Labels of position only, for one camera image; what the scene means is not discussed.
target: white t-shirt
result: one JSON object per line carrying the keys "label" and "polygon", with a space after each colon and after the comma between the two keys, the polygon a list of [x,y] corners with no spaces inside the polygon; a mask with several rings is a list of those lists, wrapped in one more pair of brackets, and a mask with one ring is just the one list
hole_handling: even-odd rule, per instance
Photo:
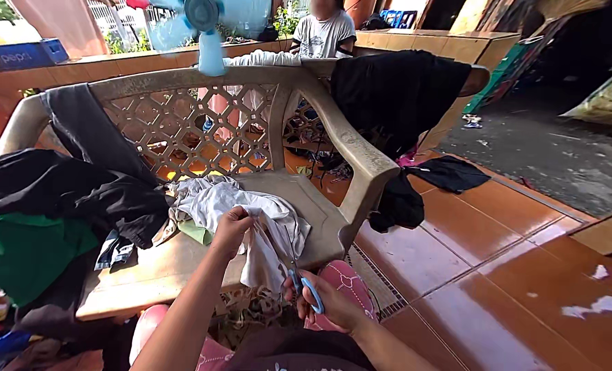
{"label": "white t-shirt", "polygon": [[351,57],[347,51],[340,51],[340,45],[350,38],[356,40],[354,21],[343,10],[325,21],[309,14],[299,20],[293,38],[302,58]]}

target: plastic crate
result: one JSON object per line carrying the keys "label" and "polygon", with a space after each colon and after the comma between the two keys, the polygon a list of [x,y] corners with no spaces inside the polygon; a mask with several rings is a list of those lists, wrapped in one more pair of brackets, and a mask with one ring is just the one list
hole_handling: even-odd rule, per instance
{"label": "plastic crate", "polygon": [[0,71],[47,67],[66,60],[68,53],[57,38],[0,45]]}
{"label": "plastic crate", "polygon": [[390,11],[379,12],[379,16],[390,24],[393,29],[410,29],[416,20],[417,11]]}

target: person's left hand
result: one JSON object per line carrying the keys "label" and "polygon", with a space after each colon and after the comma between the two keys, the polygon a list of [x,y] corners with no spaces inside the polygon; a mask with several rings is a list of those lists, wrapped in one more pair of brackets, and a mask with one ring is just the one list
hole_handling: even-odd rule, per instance
{"label": "person's left hand", "polygon": [[212,249],[218,249],[229,259],[237,254],[242,244],[244,233],[253,225],[253,218],[249,216],[242,206],[235,206],[219,219],[217,231],[212,238]]}

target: person's right hand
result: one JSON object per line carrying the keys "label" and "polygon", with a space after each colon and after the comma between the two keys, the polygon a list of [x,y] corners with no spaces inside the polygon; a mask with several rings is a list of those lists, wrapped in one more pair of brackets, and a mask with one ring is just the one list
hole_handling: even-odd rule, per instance
{"label": "person's right hand", "polygon": [[[315,274],[308,271],[300,270],[302,277],[305,277],[313,284],[317,291],[322,305],[325,307],[325,316],[335,325],[340,327],[342,332],[351,333],[357,330],[370,319],[365,315],[365,312],[348,300],[341,292],[333,288],[329,282],[321,279]],[[295,285],[292,278],[286,278],[283,282],[284,298],[287,301],[292,300],[295,294]],[[315,297],[306,286],[303,288],[302,295],[297,299],[297,312],[299,318],[305,319],[309,316],[310,322],[315,322],[315,311],[310,305],[317,305]]]}

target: blue scissors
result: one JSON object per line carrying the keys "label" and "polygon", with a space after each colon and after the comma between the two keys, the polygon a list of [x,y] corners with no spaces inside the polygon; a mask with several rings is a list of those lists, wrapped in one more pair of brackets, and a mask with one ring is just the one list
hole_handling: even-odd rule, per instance
{"label": "blue scissors", "polygon": [[[288,256],[287,259],[289,261],[284,260],[283,264],[285,264],[285,266],[287,267],[287,274],[290,275],[290,278],[292,278],[292,282],[295,285],[296,297],[299,297],[299,295],[302,295],[304,286],[308,287],[310,290],[310,293],[313,294],[313,297],[315,298],[315,302],[316,302],[316,305],[311,305],[310,307],[317,314],[325,313],[325,305],[322,303],[322,299],[320,299],[320,295],[315,290],[315,287],[313,286],[312,283],[310,283],[308,278],[303,277],[301,273],[299,272],[299,267],[297,267],[297,257],[296,257],[297,254],[295,253],[294,246],[292,245],[292,242],[290,241],[290,235],[287,232],[287,228],[285,229],[284,240],[286,243],[290,245],[291,256]],[[277,254],[279,257],[285,257],[284,254],[280,254],[279,252],[277,252]]]}

